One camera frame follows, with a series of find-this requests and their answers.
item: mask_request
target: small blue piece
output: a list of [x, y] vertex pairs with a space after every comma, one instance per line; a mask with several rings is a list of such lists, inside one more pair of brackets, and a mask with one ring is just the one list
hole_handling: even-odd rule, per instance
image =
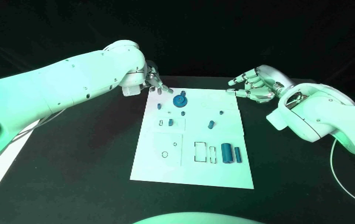
[[185, 105], [188, 104], [188, 99], [185, 95], [185, 91], [182, 91], [181, 95], [174, 97], [172, 103], [178, 108], [185, 107]]
[[241, 151], [240, 151], [240, 148], [236, 147], [236, 148], [234, 148], [234, 151], [236, 151], [236, 159], [237, 159], [237, 162], [241, 163], [241, 162], [243, 162], [243, 158], [241, 158]]
[[210, 122], [210, 129], [213, 129], [213, 128], [214, 128], [214, 124], [215, 124], [215, 122], [214, 122], [214, 121], [211, 121], [211, 122]]
[[221, 145], [221, 149], [223, 149], [224, 164], [231, 164], [233, 163], [231, 144], [230, 143], [224, 143]]

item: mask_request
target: robotic hand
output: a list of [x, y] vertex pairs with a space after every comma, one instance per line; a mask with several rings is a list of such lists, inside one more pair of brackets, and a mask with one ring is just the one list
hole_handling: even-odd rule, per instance
[[355, 103], [331, 86], [304, 83], [296, 85], [273, 67], [262, 65], [234, 78], [228, 84], [246, 81], [246, 89], [228, 89], [227, 94], [259, 103], [280, 98], [279, 108], [266, 117], [278, 130], [288, 126], [298, 136], [315, 142], [331, 134], [355, 154]]
[[130, 40], [0, 79], [0, 154], [29, 124], [117, 86], [125, 96], [138, 95], [146, 87], [159, 94], [174, 93], [162, 83], [158, 66], [146, 62], [139, 44]]

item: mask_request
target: black table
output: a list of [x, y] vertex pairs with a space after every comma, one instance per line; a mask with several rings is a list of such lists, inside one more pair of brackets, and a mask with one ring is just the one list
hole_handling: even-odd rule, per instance
[[[177, 88], [228, 88], [230, 78], [162, 78]], [[311, 143], [278, 131], [266, 119], [278, 100], [239, 98], [254, 190], [130, 180], [148, 94], [125, 97], [119, 87], [35, 130], [0, 183], [0, 223], [133, 223], [188, 211], [265, 223], [355, 221], [331, 172], [334, 138]], [[334, 162], [355, 193], [355, 156], [340, 145]]]

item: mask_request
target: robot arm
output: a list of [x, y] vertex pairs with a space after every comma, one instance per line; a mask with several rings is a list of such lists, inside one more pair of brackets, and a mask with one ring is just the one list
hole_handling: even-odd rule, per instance
[[120, 40], [103, 51], [0, 79], [0, 152], [29, 124], [117, 86], [125, 96], [138, 95], [145, 87], [172, 93], [152, 65], [138, 43]]
[[228, 84], [244, 80], [246, 90], [228, 89], [227, 93], [259, 103], [266, 103], [275, 96], [280, 98], [279, 108], [266, 117], [279, 130], [291, 127], [309, 142], [331, 134], [355, 154], [355, 103], [342, 92], [322, 84], [296, 85], [267, 65], [246, 72]]

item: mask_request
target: cable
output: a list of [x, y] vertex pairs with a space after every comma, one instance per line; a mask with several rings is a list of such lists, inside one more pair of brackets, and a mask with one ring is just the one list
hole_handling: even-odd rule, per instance
[[41, 127], [42, 125], [45, 125], [48, 122], [51, 122], [61, 114], [63, 114], [63, 112], [65, 111], [65, 109], [48, 120], [48, 121], [45, 121], [48, 118], [50, 118], [50, 116], [48, 117], [45, 117], [41, 121], [39, 121], [39, 123], [31, 128], [31, 129], [28, 129], [26, 131], [24, 131], [24, 132], [21, 132], [19, 134], [18, 134], [18, 138], [16, 139], [13, 139], [12, 140], [12, 143], [15, 142], [15, 141], [18, 141], [21, 138], [24, 138], [26, 135], [28, 135], [28, 133], [35, 129], [35, 128], [38, 128], [38, 127]]
[[341, 181], [340, 181], [340, 179], [338, 179], [338, 177], [335, 175], [335, 170], [334, 170], [334, 151], [335, 151], [335, 144], [337, 144], [337, 139], [335, 139], [332, 150], [331, 150], [331, 169], [332, 169], [332, 173], [334, 173], [334, 176], [335, 176], [335, 180], [337, 180], [338, 184], [341, 185], [344, 191], [351, 195], [353, 198], [355, 198], [354, 195], [348, 192], [348, 190], [342, 186], [342, 183], [341, 183]]

